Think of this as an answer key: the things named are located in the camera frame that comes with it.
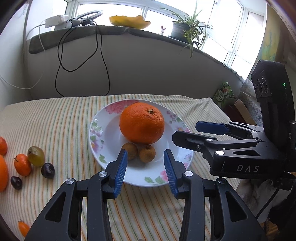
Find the table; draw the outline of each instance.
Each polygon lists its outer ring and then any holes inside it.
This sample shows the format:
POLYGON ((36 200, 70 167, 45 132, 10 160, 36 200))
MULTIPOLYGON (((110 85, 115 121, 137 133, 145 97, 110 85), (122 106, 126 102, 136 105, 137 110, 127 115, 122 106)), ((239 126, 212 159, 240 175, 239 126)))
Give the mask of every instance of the table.
MULTIPOLYGON (((210 98, 192 99, 185 96, 115 95, 45 99, 7 106, 0 113, 0 136, 8 144, 4 156, 9 176, 19 176, 13 158, 27 153, 36 145, 45 152, 46 162, 55 167, 55 177, 45 179, 40 167, 33 167, 28 177, 22 177, 19 191, 8 184, 0 193, 0 214, 23 240, 18 220, 32 225, 43 207, 69 177, 78 180, 90 178, 101 171, 88 145, 88 129, 93 116, 104 106, 121 99, 144 99, 156 102, 174 111, 188 125, 191 132, 197 121, 228 122, 230 119, 210 98)), ((216 136, 219 140, 231 139, 216 136)), ((209 174, 209 164, 195 152, 190 169, 202 178, 215 180, 209 174)), ((239 180, 228 179, 233 188, 239 180)), ((169 186, 141 188, 124 184, 116 200, 108 200, 109 218, 114 241, 177 241, 181 230, 184 200, 176 200, 169 186)), ((206 199, 206 240, 210 240, 210 212, 206 199)), ((86 237, 86 200, 82 208, 82 240, 86 237)))

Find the blue gripper pad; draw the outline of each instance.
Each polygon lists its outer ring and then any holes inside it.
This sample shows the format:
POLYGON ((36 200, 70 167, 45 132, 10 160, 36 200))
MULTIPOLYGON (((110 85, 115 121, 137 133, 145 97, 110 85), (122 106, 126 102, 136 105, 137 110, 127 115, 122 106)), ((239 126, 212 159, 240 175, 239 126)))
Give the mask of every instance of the blue gripper pad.
POLYGON ((186 168, 182 162, 175 160, 170 149, 164 151, 163 163, 165 165, 170 191, 176 198, 179 194, 178 184, 182 185, 182 174, 186 171, 186 168))
POLYGON ((121 150, 116 161, 110 162, 106 168, 109 173, 109 186, 113 187, 113 196, 117 198, 121 191, 126 167, 128 164, 128 153, 126 150, 121 150))
POLYGON ((195 124, 195 129, 199 132, 216 134, 221 136, 229 133, 229 128, 227 128, 222 123, 199 121, 195 124))

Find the yellow bowl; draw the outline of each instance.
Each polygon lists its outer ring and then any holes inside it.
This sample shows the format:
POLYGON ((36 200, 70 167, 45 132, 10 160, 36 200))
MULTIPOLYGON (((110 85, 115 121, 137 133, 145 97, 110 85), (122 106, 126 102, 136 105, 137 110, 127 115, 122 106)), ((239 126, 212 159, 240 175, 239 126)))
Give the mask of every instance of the yellow bowl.
POLYGON ((114 26, 123 26, 136 29, 144 29, 151 24, 150 21, 144 21, 143 16, 141 15, 137 17, 113 16, 109 19, 114 26))

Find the white cable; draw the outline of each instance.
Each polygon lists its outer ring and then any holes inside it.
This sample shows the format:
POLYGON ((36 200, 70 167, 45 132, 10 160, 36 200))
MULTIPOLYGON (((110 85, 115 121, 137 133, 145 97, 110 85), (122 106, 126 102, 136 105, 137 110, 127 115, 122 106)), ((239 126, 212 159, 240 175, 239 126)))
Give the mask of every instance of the white cable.
POLYGON ((25 38, 25 41, 27 41, 28 36, 29 36, 30 32, 32 32, 32 30, 34 30, 35 28, 38 28, 38 27, 40 27, 40 26, 43 26, 43 25, 45 25, 45 23, 44 23, 44 24, 37 25, 37 26, 35 26, 34 28, 32 28, 32 29, 27 33, 27 36, 26 36, 26 38, 25 38))
MULTIPOLYGON (((43 44, 42 44, 42 41, 41 41, 41 38, 40 38, 40 27, 42 26, 42 25, 44 25, 44 24, 42 24, 45 20, 43 20, 41 23, 40 23, 40 25, 39 26, 36 26, 36 27, 34 27, 33 29, 35 29, 35 28, 37 28, 37 27, 39 27, 39 40, 40 40, 40 44, 41 44, 41 46, 42 46, 42 48, 43 48, 43 52, 44 52, 44 54, 45 54, 45 48, 44 48, 44 46, 43 46, 43 44)), ((34 84, 32 87, 30 87, 30 88, 21 88, 21 87, 18 87, 18 86, 15 86, 15 85, 13 85, 13 84, 11 84, 11 83, 8 83, 5 79, 3 79, 3 77, 0 75, 0 79, 2 80, 2 81, 4 81, 5 83, 7 83, 7 84, 9 84, 9 85, 11 85, 11 86, 13 86, 13 87, 15 87, 15 88, 18 88, 18 89, 22 89, 22 90, 30 90, 30 89, 33 89, 38 83, 39 83, 39 81, 41 80, 41 78, 42 78, 42 76, 43 76, 43 73, 44 73, 44 69, 45 69, 45 55, 44 55, 44 68, 43 68, 43 71, 42 71, 42 74, 41 74, 41 77, 39 78, 39 80, 36 82, 36 84, 34 84)))

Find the plant pot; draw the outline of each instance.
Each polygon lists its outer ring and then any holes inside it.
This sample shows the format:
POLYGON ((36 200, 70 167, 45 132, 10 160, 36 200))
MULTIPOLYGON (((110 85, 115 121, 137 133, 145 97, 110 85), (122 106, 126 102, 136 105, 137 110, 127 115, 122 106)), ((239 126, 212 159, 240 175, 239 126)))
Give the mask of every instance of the plant pot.
POLYGON ((170 37, 188 44, 187 38, 184 37, 184 34, 185 34, 184 31, 188 31, 188 30, 190 30, 190 27, 188 24, 176 23, 176 21, 173 21, 173 29, 170 37))

